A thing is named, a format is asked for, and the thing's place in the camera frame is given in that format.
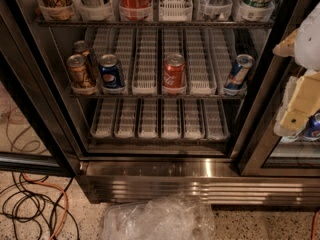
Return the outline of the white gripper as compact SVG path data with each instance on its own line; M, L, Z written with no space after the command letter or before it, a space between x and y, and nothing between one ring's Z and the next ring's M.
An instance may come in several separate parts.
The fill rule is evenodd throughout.
M293 57L298 30L295 29L273 48L273 54ZM320 72L307 70L301 77L291 76L286 84L273 131L276 135L294 136L306 126L320 109Z

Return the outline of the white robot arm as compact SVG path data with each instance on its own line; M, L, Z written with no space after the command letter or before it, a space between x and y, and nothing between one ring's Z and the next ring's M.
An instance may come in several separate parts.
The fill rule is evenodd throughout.
M289 78L274 125L278 136L294 136L320 109L320 3L274 47L273 53L293 57L297 65L306 69L303 76Z

